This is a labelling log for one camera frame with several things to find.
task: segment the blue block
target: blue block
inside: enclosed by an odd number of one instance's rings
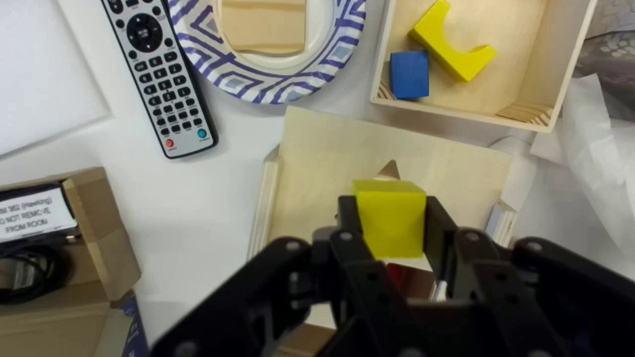
[[[391,53],[391,88],[397,98],[428,94],[430,59],[424,51]]]

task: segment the label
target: label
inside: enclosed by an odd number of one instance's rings
[[[61,187],[0,199],[0,243],[75,225]]]

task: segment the wooden tray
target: wooden tray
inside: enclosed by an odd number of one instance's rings
[[[450,0],[448,39],[490,43],[496,59],[470,82],[430,64],[430,96],[399,100],[389,86],[393,51],[418,49],[406,37],[432,0],[389,0],[371,100],[482,122],[551,130],[573,72],[595,0]]]
[[[498,150],[289,106],[281,144],[264,158],[250,255],[279,235],[309,241],[313,229],[335,225],[337,195],[391,158],[401,178],[420,183],[456,223],[472,227],[486,225],[512,164]],[[430,269],[424,255],[385,261]],[[309,322],[333,326],[329,308],[315,306]]]

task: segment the black remote control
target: black remote control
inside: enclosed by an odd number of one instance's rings
[[[101,0],[166,158],[218,142],[160,0]]]

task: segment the yellow cube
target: yellow cube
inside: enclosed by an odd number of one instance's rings
[[[426,193],[408,180],[355,180],[363,237],[375,257],[422,255]]]

